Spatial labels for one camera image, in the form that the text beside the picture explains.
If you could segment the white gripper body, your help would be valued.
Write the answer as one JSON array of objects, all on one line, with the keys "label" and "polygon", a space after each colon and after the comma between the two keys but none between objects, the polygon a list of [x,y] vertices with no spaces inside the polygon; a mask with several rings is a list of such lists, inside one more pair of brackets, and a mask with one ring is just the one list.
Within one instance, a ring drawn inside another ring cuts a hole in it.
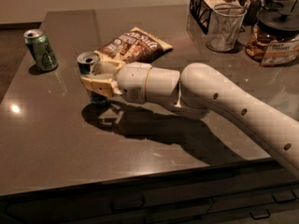
[{"label": "white gripper body", "polygon": [[146,80],[151,68],[148,63],[129,63],[119,70],[116,79],[125,101],[136,104],[146,102]]}]

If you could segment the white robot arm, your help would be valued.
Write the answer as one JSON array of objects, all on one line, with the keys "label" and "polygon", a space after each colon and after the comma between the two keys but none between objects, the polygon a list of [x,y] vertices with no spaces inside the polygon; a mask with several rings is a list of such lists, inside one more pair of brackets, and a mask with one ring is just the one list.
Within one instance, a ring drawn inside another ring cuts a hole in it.
[{"label": "white robot arm", "polygon": [[147,63],[130,63],[117,69],[87,58],[79,69],[83,86],[106,97],[120,95],[129,103],[154,103],[190,119],[199,119],[212,110],[299,176],[299,122],[204,63],[191,63],[179,72]]}]

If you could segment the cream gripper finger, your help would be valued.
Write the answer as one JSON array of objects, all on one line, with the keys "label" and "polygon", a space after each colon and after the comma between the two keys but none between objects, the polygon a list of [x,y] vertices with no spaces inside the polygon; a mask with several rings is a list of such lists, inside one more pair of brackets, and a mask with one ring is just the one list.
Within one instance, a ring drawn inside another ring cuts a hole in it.
[{"label": "cream gripper finger", "polygon": [[80,80],[88,91],[93,91],[105,97],[121,95],[118,82],[113,78],[102,79],[99,77],[81,76]]},{"label": "cream gripper finger", "polygon": [[97,78],[114,78],[125,62],[114,60],[100,60],[93,65],[92,75]]}]

